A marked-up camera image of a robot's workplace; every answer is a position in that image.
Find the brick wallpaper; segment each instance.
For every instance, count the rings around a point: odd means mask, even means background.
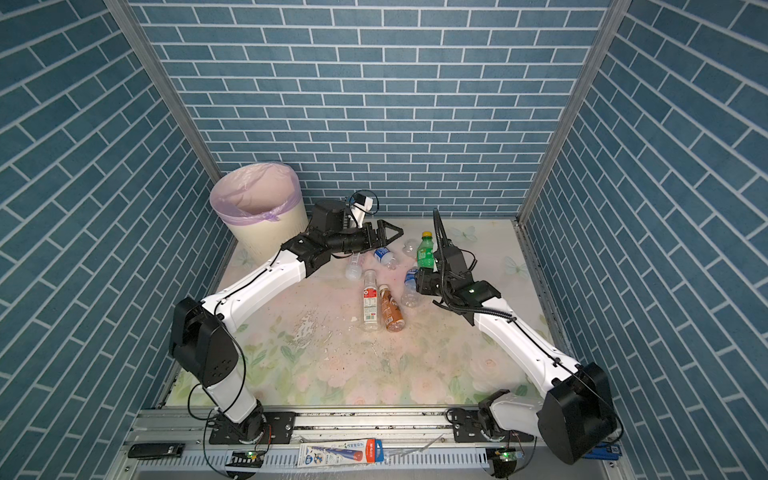
[[[608,0],[132,1],[223,171],[517,213]]]
[[[638,478],[768,478],[767,25],[634,0],[529,225]]]
[[[230,237],[101,0],[0,12],[0,478],[99,477]]]

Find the table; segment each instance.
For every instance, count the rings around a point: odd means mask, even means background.
[[[404,241],[432,230],[432,221],[388,221],[405,231],[390,245],[399,267],[387,270],[371,253],[366,254],[363,267],[375,270],[378,284],[389,284],[398,299],[406,271],[415,262],[402,252]],[[477,256],[474,278],[495,286],[521,319],[551,341],[512,222],[443,221],[449,238]],[[331,259],[310,278],[269,301],[237,330],[235,338],[247,361],[246,385],[264,405],[474,405],[501,388],[538,395],[501,347],[463,317],[433,305],[436,297],[423,297],[415,308],[403,307],[406,327],[399,333],[363,331],[359,327],[362,279],[346,279],[346,263]],[[257,267],[238,246],[219,289]],[[196,383],[182,371],[166,405],[185,406]],[[211,402],[196,389],[191,404]]]

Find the plastic bottle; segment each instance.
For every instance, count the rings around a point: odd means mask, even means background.
[[[345,275],[350,280],[359,280],[362,276],[362,253],[353,253],[346,266]]]
[[[399,332],[406,327],[406,321],[402,319],[402,312],[395,299],[392,298],[392,292],[388,285],[381,285],[379,296],[382,298],[382,318],[384,326],[390,332]]]
[[[412,268],[406,272],[406,289],[402,292],[400,303],[405,306],[414,307],[421,303],[422,296],[416,291],[416,274],[418,268]]]
[[[416,251],[416,261],[419,263],[419,266],[434,268],[435,257],[432,255],[432,248],[434,246],[435,244],[432,243],[432,232],[422,233],[422,242]]]
[[[409,238],[406,240],[405,246],[402,248],[402,252],[413,259],[416,258],[416,251],[419,249],[419,241],[415,238]]]
[[[395,254],[389,251],[387,247],[377,248],[373,251],[373,256],[383,265],[394,270],[397,268],[397,259]]]
[[[376,290],[376,272],[366,270],[363,277],[365,286],[362,289],[362,329],[378,330],[379,324],[379,292]]]

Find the brown bottle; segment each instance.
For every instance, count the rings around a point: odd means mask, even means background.
[[[382,318],[386,329],[390,332],[399,332],[406,327],[402,319],[402,312],[397,302],[392,298],[392,292],[387,285],[379,285],[379,295],[382,299]]]

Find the green soda bottle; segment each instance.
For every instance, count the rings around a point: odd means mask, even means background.
[[[416,250],[416,262],[419,266],[425,266],[427,268],[434,268],[435,257],[432,255],[432,248],[435,246],[432,243],[432,232],[422,233],[422,242],[419,244],[419,248]]]

